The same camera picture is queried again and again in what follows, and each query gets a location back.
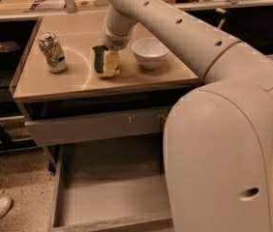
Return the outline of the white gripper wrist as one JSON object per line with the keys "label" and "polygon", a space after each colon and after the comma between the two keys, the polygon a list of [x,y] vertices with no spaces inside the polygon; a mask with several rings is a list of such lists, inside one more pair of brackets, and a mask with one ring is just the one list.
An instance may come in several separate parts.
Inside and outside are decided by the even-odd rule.
{"label": "white gripper wrist", "polygon": [[104,77],[119,74],[120,54],[117,50],[127,47],[137,20],[125,15],[111,5],[108,6],[103,23],[103,43],[108,49],[104,53]]}

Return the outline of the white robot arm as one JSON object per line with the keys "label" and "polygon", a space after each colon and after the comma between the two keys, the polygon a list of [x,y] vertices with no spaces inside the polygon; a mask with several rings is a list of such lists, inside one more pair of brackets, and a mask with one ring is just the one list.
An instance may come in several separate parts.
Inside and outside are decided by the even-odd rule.
{"label": "white robot arm", "polygon": [[273,61],[162,0],[108,2],[106,45],[139,22],[204,83],[165,124],[175,232],[273,232]]}

